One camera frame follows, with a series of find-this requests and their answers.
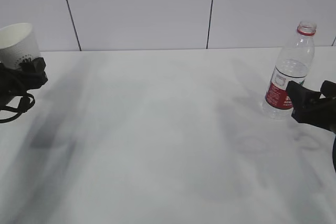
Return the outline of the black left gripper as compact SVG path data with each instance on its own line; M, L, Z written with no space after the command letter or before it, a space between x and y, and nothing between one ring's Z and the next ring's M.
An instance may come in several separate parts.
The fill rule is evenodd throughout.
M27 90L39 89L46 84L45 68L43 57L25 59L16 70L1 63L1 110L29 110ZM18 107L9 108L9 102L18 96L21 96Z

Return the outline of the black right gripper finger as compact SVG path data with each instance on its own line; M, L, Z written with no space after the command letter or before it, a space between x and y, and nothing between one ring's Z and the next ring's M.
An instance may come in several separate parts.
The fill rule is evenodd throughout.
M324 82L321 85L320 92L325 98L335 98L336 83L324 80Z
M309 90L294 81L288 83L286 92L298 123L335 131L335 98L325 98L320 90Z

